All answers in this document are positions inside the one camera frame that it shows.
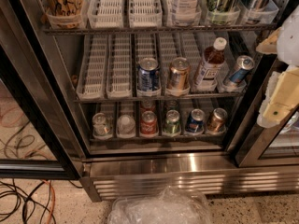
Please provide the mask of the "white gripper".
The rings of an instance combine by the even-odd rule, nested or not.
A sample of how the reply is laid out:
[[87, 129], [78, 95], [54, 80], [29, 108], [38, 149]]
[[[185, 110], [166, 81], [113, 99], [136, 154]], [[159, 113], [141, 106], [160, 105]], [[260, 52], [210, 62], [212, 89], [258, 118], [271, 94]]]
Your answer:
[[259, 109], [257, 124], [271, 128], [299, 105], [299, 6], [256, 50], [266, 55], [278, 54], [278, 59], [289, 65], [282, 73], [272, 73]]

